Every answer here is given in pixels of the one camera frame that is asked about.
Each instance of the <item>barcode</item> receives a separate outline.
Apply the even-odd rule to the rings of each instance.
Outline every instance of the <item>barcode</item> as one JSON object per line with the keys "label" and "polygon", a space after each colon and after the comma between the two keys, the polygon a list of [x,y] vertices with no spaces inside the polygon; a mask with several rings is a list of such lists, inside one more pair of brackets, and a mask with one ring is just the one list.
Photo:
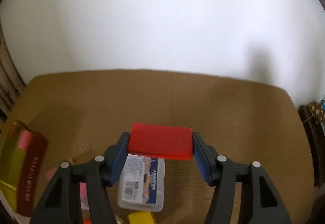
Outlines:
{"label": "barcode", "polygon": [[138,188],[139,182],[124,182],[124,198],[129,200],[136,200]]}

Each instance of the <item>clear plastic case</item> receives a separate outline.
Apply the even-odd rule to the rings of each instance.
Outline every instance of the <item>clear plastic case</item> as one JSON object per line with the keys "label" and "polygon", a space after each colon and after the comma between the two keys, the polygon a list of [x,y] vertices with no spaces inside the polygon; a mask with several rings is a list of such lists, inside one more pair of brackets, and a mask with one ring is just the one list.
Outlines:
{"label": "clear plastic case", "polygon": [[164,177],[164,159],[129,154],[119,181],[119,207],[161,211],[165,200]]}

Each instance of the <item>pink sticky note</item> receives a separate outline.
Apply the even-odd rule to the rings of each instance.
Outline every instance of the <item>pink sticky note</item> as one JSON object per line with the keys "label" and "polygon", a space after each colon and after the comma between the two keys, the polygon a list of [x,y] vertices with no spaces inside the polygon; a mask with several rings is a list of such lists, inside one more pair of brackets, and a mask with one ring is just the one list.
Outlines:
{"label": "pink sticky note", "polygon": [[29,131],[27,131],[27,130],[23,130],[21,132],[21,136],[19,138],[17,147],[19,149],[27,151],[30,140],[31,140],[31,133]]}

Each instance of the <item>red-orange object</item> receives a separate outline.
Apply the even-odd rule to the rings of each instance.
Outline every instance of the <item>red-orange object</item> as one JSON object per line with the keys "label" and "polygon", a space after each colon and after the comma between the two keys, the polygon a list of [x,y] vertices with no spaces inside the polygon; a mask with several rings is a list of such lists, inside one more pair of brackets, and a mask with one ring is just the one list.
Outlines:
{"label": "red-orange object", "polygon": [[134,123],[128,151],[152,158],[188,160],[193,155],[192,129]]}

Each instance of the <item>yellow object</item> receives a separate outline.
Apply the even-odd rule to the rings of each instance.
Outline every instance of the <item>yellow object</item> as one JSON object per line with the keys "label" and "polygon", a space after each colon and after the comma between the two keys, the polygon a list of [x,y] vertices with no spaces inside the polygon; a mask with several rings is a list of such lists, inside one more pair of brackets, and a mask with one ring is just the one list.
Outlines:
{"label": "yellow object", "polygon": [[130,224],[156,224],[155,217],[151,212],[139,211],[127,216]]}

